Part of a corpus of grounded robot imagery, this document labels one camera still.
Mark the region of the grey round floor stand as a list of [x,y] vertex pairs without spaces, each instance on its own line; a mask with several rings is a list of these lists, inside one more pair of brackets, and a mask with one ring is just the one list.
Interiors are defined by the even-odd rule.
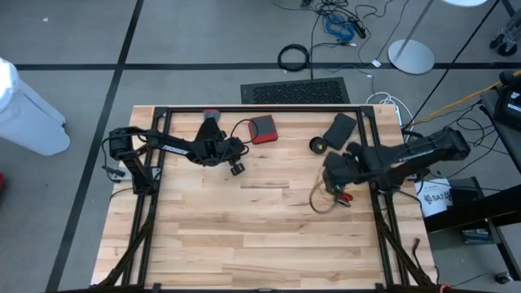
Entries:
[[398,70],[421,75],[431,71],[435,64],[435,56],[431,49],[421,42],[415,41],[413,35],[422,23],[425,15],[430,10],[435,0],[428,0],[414,26],[405,39],[393,42],[387,49],[387,57],[391,64]]

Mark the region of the black metal table frame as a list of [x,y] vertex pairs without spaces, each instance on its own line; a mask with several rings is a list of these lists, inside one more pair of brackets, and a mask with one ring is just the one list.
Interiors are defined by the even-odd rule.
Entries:
[[234,176],[227,164],[205,168],[155,154],[164,171],[151,237],[124,282],[171,289],[371,289],[411,282],[392,252],[380,251],[369,191],[348,208],[326,210],[311,195],[322,157],[309,140],[338,107],[224,107],[219,125],[248,139],[247,119],[271,115],[278,139],[253,145]]

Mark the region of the white disc black pole stand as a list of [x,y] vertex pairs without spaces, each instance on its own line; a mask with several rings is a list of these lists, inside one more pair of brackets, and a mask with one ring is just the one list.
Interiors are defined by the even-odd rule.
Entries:
[[451,6],[455,7],[478,7],[485,4],[488,0],[441,0],[444,3],[447,3]]

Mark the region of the white cylindrical container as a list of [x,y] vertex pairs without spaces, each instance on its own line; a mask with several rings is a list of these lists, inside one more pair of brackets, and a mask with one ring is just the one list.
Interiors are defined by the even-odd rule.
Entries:
[[25,83],[15,65],[0,58],[0,138],[40,155],[70,147],[62,113]]

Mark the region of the red box black lid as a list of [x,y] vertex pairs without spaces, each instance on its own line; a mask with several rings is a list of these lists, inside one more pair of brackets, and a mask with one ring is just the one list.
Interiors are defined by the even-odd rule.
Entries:
[[253,144],[273,142],[278,139],[274,118],[271,115],[251,118],[248,128]]

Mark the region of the black equipment cart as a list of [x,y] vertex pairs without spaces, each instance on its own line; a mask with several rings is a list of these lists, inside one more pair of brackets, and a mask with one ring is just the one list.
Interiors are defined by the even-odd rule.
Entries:
[[521,132],[521,72],[501,72],[499,83],[479,97],[484,106],[493,107],[492,118],[495,121]]

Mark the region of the black zip pouch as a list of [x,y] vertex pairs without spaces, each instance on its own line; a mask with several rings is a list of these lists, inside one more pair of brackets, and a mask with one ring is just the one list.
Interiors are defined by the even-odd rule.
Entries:
[[343,113],[338,113],[330,128],[324,133],[323,138],[327,146],[339,151],[351,136],[357,121]]

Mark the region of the black low shelf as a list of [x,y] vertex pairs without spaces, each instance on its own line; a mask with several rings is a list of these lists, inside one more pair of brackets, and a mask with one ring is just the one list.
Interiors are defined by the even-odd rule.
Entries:
[[451,195],[454,205],[446,211],[425,218],[427,232],[442,230],[486,229],[494,238],[507,271],[514,281],[521,281],[521,265],[514,257],[501,227],[521,224],[521,184],[492,195],[484,195],[484,188],[474,177],[468,178],[469,186],[454,181]]

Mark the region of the grey wheeled cart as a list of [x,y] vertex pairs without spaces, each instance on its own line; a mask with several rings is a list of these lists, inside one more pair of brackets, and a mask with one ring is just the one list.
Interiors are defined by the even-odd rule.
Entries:
[[510,0],[501,0],[509,19],[501,31],[491,40],[489,48],[500,56],[509,57],[518,50],[518,41],[521,40],[521,8],[514,9]]

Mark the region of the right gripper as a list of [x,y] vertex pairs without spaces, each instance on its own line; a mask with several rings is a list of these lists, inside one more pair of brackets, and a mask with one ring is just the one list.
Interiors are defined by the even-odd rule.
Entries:
[[345,205],[344,196],[352,198],[354,189],[346,189],[347,184],[360,184],[360,165],[351,155],[340,155],[330,152],[323,161],[322,180],[326,191],[338,191],[334,194],[336,204]]

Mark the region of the black floor vent grille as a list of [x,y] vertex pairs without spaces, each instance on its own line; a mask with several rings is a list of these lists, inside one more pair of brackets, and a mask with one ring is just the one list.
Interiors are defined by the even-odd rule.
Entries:
[[240,86],[242,104],[350,104],[342,77]]

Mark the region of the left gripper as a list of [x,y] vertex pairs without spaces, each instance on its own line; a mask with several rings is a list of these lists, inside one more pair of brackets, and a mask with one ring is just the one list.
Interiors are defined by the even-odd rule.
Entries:
[[248,142],[242,142],[239,138],[230,137],[216,144],[217,157],[212,161],[214,166],[227,162],[231,166],[231,173],[237,176],[245,170],[242,163],[239,163],[242,156],[248,154]]

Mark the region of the black glove red cuff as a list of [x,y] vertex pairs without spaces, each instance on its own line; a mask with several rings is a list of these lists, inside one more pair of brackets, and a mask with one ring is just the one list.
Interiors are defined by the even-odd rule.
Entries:
[[216,109],[203,111],[204,121],[194,140],[198,151],[205,151],[209,147],[217,147],[225,140],[225,135],[218,126],[221,113]]

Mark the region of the blue box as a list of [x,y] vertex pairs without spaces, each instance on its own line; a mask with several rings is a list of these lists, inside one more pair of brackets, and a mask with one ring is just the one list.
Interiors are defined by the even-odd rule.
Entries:
[[472,245],[494,244],[494,238],[486,229],[463,230],[462,237],[464,243]]

